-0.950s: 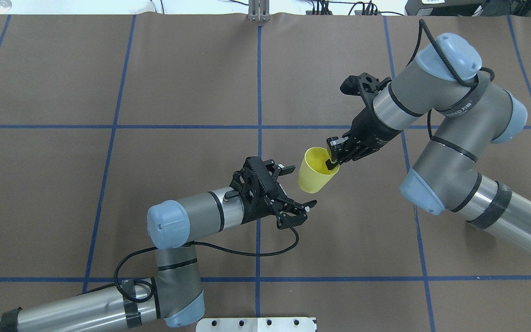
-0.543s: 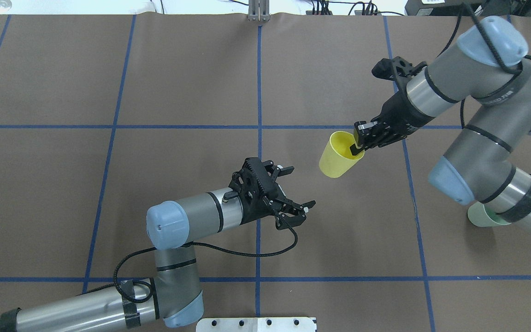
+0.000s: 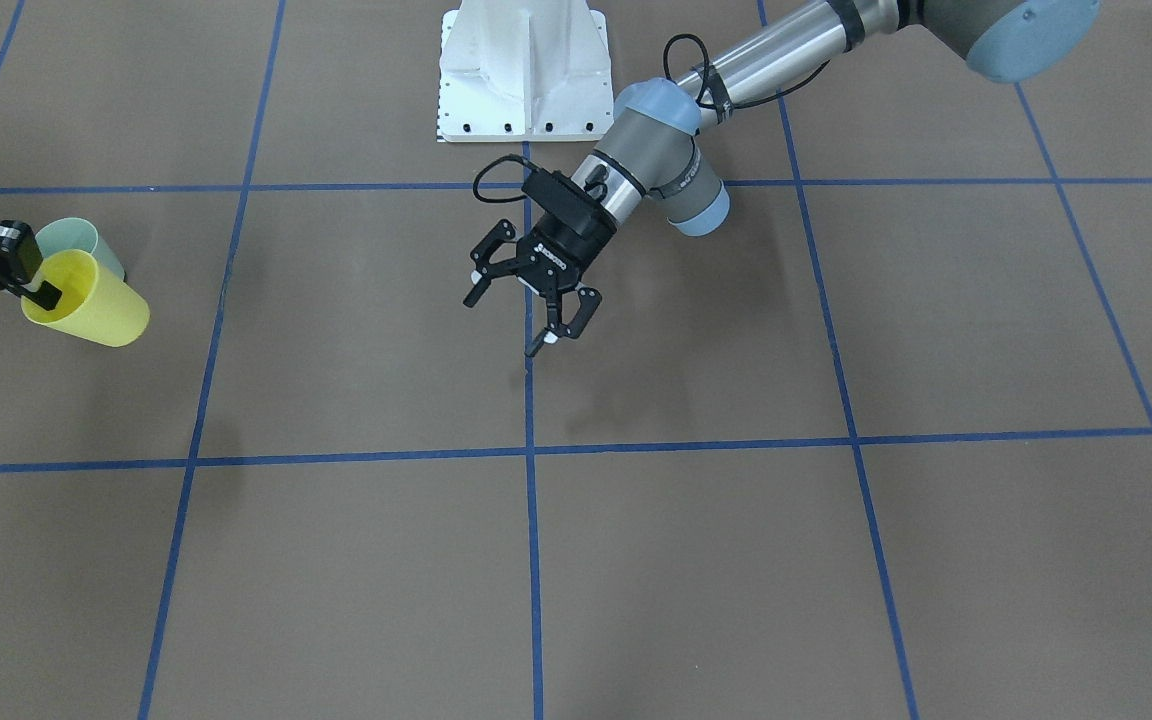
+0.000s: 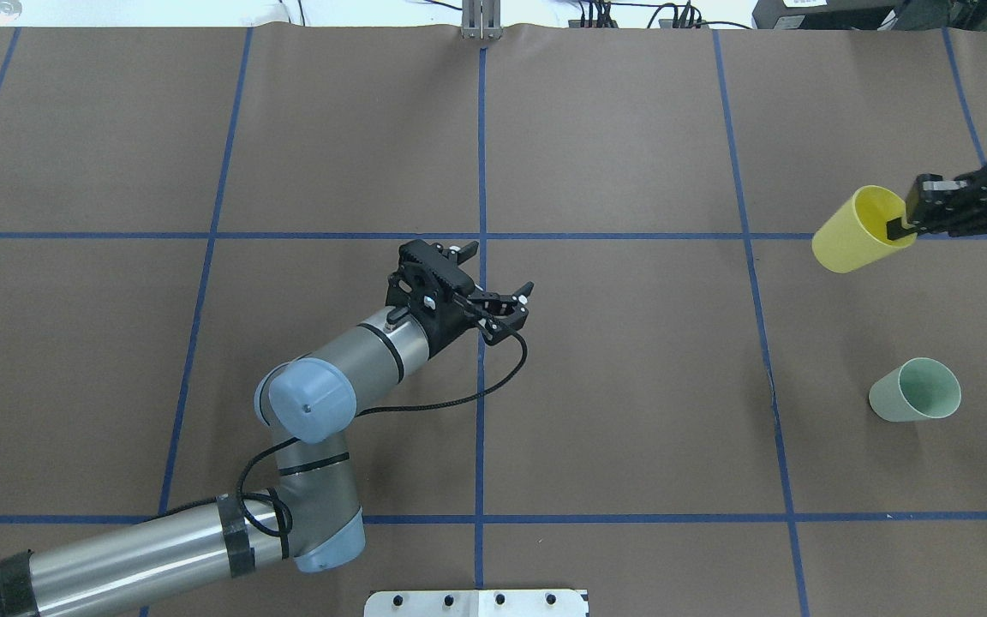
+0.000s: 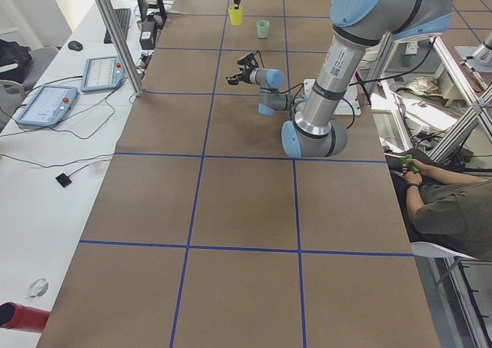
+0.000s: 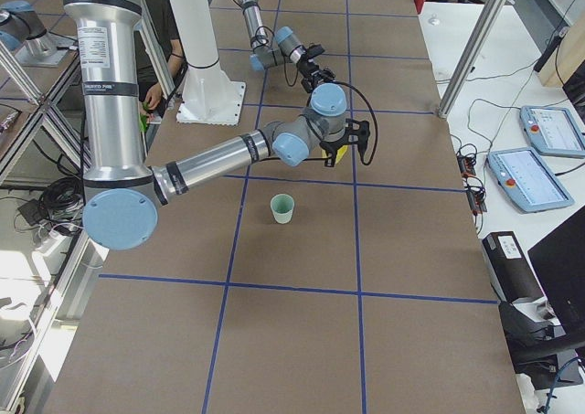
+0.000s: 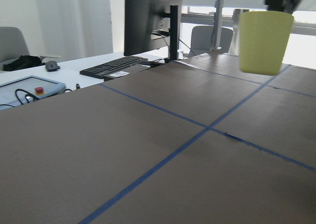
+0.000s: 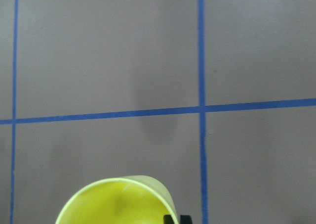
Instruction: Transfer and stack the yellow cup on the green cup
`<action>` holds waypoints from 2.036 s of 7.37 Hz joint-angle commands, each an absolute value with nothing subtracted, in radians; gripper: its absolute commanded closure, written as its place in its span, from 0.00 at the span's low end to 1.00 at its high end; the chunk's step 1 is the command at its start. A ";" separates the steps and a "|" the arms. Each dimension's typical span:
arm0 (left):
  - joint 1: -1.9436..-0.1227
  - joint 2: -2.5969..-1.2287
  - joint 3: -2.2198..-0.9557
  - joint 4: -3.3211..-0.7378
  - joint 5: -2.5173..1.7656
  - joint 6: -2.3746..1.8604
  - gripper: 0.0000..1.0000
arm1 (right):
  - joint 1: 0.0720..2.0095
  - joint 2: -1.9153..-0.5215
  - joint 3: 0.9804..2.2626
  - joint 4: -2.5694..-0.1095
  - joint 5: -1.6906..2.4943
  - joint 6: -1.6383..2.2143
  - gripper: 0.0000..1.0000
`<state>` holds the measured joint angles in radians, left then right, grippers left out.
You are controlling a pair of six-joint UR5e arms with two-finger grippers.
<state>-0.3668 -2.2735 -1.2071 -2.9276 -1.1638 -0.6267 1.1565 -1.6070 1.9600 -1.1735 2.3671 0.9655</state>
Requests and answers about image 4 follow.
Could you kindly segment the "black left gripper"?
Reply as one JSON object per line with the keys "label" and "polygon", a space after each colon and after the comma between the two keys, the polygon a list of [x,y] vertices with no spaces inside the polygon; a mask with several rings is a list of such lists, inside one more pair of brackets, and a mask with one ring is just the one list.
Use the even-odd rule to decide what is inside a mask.
{"label": "black left gripper", "polygon": [[408,241],[398,250],[397,269],[388,277],[385,305],[404,309],[424,331],[428,356],[439,355],[464,332],[477,329],[496,346],[523,328],[535,284],[526,282],[511,294],[477,288],[461,265],[478,255],[481,243],[444,245]]}

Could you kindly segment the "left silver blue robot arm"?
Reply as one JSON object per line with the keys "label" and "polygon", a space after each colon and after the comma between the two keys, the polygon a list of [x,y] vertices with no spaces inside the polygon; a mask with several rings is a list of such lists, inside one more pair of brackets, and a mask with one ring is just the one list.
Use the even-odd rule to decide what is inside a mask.
{"label": "left silver blue robot arm", "polygon": [[380,309],[398,245],[0,237],[0,558],[233,489],[255,386]]}

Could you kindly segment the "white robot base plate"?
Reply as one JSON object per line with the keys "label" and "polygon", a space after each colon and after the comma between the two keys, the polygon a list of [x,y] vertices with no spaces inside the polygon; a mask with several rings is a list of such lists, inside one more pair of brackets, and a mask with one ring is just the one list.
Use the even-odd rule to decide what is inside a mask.
{"label": "white robot base plate", "polygon": [[586,590],[382,590],[364,616],[589,616]]}

